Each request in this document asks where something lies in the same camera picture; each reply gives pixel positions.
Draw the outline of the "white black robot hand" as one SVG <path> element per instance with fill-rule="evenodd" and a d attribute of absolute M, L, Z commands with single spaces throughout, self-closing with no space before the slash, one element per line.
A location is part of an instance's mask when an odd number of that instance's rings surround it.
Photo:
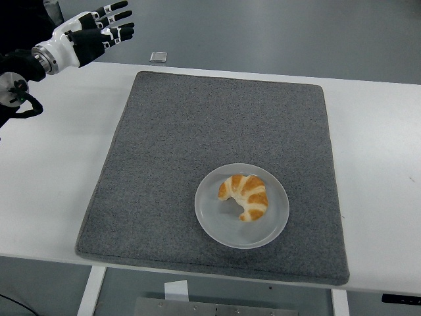
<path fill-rule="evenodd" d="M 59 70 L 68 66 L 82 67 L 112 46 L 132 39 L 133 22 L 116 24 L 132 15 L 131 10 L 123 11 L 127 6 L 127 1 L 108 4 L 77 14 L 57 26 L 49 44 L 53 64 Z"/>

